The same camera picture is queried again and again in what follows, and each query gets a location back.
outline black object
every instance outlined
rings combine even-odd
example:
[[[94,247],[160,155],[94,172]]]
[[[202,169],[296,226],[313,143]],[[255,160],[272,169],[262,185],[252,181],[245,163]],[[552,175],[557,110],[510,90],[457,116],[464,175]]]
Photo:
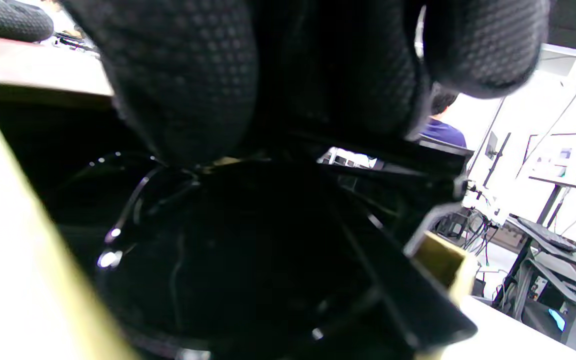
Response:
[[[463,198],[456,179],[464,157],[404,139],[427,119],[432,81],[482,98],[525,84],[546,39],[543,3],[428,2],[423,62],[414,50],[420,1],[64,3],[100,48],[126,124],[162,163],[154,178],[174,180],[181,168],[196,175],[187,191],[173,186],[187,180],[170,181],[146,186],[141,207],[128,201],[126,212],[143,216],[126,220],[111,245],[135,247],[121,247],[114,273],[96,276],[125,332],[142,335],[133,344],[152,353],[144,341],[166,350],[207,344],[216,358],[391,359],[474,332],[404,255]],[[412,173],[317,166],[331,146]],[[210,166],[233,154],[245,163]],[[382,196],[340,189],[334,179],[342,173],[372,180],[370,191]],[[304,234],[326,223],[334,226]],[[338,265],[347,266],[334,278]],[[175,279],[174,269],[183,276]],[[353,311],[363,292],[338,289],[353,275],[359,289],[377,289],[379,301],[361,314]],[[342,304],[318,317],[313,305],[337,294]],[[190,309],[171,309],[180,303]],[[199,322],[202,315],[217,325]],[[354,340],[322,351],[346,338]]]
[[[50,38],[53,19],[37,6],[0,0],[0,38],[34,43]]]
[[[548,217],[548,214],[550,214],[551,209],[553,209],[553,205],[555,205],[555,202],[557,201],[557,198],[560,196],[562,189],[563,189],[563,186],[559,185],[559,184],[555,184],[555,186],[552,188],[552,191],[550,192],[550,195],[548,196],[548,200],[546,200],[546,205],[543,206],[543,209],[541,210],[541,212],[539,214],[539,218],[537,218],[538,224],[544,224],[546,222],[546,218]]]
[[[517,218],[519,223],[523,224],[525,227],[529,228],[530,230],[534,231],[537,235],[539,235],[542,239],[546,242],[563,251],[567,251],[569,253],[576,252],[576,246],[571,244],[568,240],[564,239],[560,235],[555,234],[554,232],[548,230],[543,225],[539,223],[534,223],[525,218]]]
[[[571,292],[569,287],[560,281],[553,272],[534,259],[522,261],[518,274],[518,289],[512,317],[576,350],[576,294]],[[546,278],[548,283],[553,286],[553,289],[556,289],[565,298],[566,311],[561,312],[558,309],[553,309],[566,322],[563,331],[558,328],[555,320],[550,315],[549,309],[551,307],[528,299],[531,286],[530,280],[534,275]]]
[[[480,280],[475,278],[475,282],[472,286],[472,291],[470,292],[471,296],[476,297],[484,297],[484,289],[486,289],[486,282],[484,280]]]
[[[459,240],[466,231],[467,223],[468,214],[453,212],[439,220],[439,223],[435,225],[434,232],[448,239]]]
[[[435,139],[434,137],[429,137],[423,134],[419,135],[419,139],[417,139],[416,143],[421,146],[425,146],[426,148],[432,148],[444,151],[446,153],[461,155],[464,157],[466,163],[468,163],[468,161],[471,159],[471,157],[473,157],[473,154],[475,153],[473,150],[468,150],[468,148],[453,145],[452,143],[441,141]]]
[[[517,283],[517,274],[519,272],[521,264],[524,260],[532,258],[531,247],[541,249],[546,254],[552,255],[554,258],[563,260],[568,262],[571,265],[576,266],[576,251],[575,252],[568,252],[562,251],[557,247],[550,244],[548,241],[543,239],[539,236],[534,230],[525,226],[521,221],[519,221],[518,216],[514,214],[510,214],[508,219],[506,219],[506,223],[518,228],[523,233],[521,240],[519,240],[521,249],[519,250],[519,254],[517,254],[517,258],[512,264],[512,268],[509,271],[509,275],[503,280],[503,287],[502,291],[499,291],[498,295],[494,297],[493,307],[495,309],[500,309],[502,303],[508,304],[509,301],[503,300],[505,298],[505,289],[509,289],[512,284]]]

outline office chair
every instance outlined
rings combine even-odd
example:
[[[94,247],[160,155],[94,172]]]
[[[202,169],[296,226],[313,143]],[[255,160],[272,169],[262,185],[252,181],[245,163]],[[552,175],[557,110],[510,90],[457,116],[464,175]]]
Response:
[[[566,299],[568,310],[560,312],[534,300],[527,299],[533,274],[539,274],[552,284]],[[518,274],[516,300],[512,316],[548,337],[576,350],[576,295],[544,265],[534,259],[521,263]],[[561,317],[564,325],[558,324]]]

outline black glove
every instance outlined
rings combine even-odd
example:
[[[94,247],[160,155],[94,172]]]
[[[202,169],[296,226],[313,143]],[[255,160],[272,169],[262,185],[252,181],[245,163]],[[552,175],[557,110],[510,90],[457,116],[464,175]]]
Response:
[[[216,160],[249,130],[291,122],[403,141],[425,124],[432,82],[477,98],[524,84],[549,13],[548,0],[64,5],[98,45],[128,125],[174,166]]]

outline computer monitor screen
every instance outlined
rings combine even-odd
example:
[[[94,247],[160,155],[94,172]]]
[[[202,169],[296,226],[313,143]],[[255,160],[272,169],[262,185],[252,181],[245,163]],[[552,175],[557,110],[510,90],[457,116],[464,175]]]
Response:
[[[525,166],[530,167],[528,177],[576,188],[576,134],[546,136],[532,153],[538,143],[537,136],[530,135],[523,157],[523,162],[527,161]]]
[[[495,155],[497,155],[497,135],[491,131],[486,144],[486,157],[490,160],[494,160]]]

